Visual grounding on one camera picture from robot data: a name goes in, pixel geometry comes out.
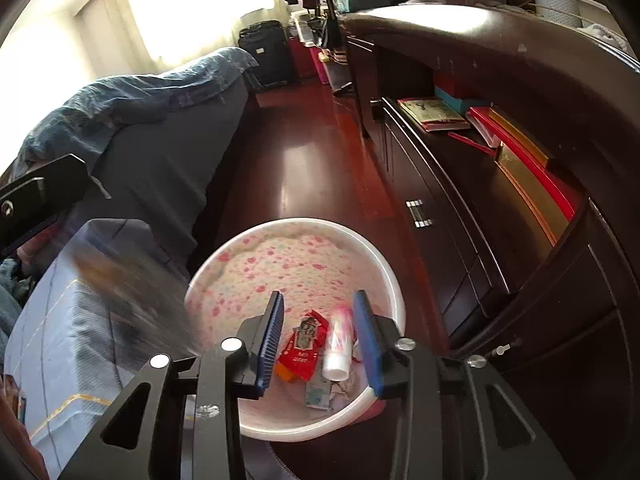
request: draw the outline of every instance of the metal screw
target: metal screw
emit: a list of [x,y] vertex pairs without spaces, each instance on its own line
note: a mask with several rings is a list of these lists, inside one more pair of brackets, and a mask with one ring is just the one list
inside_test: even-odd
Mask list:
[[14,215],[14,203],[11,200],[5,200],[2,202],[2,216],[5,218],[11,218]]
[[237,337],[227,337],[221,344],[222,349],[227,352],[235,352],[242,346],[242,341]]
[[398,350],[404,350],[405,352],[409,352],[415,348],[415,341],[413,339],[409,339],[408,337],[401,337],[396,341],[396,348]]
[[472,368],[484,368],[486,366],[486,359],[481,355],[472,355],[466,360],[466,364]]
[[154,355],[149,361],[149,364],[152,365],[153,368],[164,368],[169,364],[169,356],[167,354],[158,354]]

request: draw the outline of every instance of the red wrapper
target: red wrapper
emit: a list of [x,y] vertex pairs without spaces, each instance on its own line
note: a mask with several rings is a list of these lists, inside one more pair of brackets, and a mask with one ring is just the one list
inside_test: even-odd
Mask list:
[[310,310],[293,331],[278,361],[287,370],[308,381],[316,370],[328,329],[328,321],[315,310]]

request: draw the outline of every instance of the pink floral pattern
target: pink floral pattern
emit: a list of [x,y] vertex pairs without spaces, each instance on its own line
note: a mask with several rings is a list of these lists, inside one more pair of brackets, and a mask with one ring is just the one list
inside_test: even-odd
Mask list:
[[187,303],[203,348],[235,335],[244,319],[263,313],[272,290],[285,299],[281,346],[307,310],[328,317],[334,307],[351,304],[360,288],[374,311],[388,311],[381,272],[361,244],[300,231],[280,225],[237,238],[206,264],[191,283]]

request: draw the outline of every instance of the luggage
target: luggage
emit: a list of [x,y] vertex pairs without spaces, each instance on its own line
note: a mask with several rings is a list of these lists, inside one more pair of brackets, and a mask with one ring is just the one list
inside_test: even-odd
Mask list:
[[244,28],[240,31],[238,46],[254,56],[260,64],[253,72],[265,88],[298,79],[289,41],[277,20],[254,23]]

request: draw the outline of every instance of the dark wood floor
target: dark wood floor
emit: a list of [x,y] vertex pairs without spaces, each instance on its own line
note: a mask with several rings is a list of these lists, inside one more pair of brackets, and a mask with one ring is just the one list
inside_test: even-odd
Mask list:
[[[370,240],[394,270],[406,303],[406,334],[446,352],[428,277],[412,233],[362,139],[353,100],[334,98],[317,80],[258,95],[258,127],[241,149],[216,244],[256,224],[312,217]],[[382,415],[276,452],[303,480],[386,479],[396,407]],[[330,457],[326,463],[320,457]]]

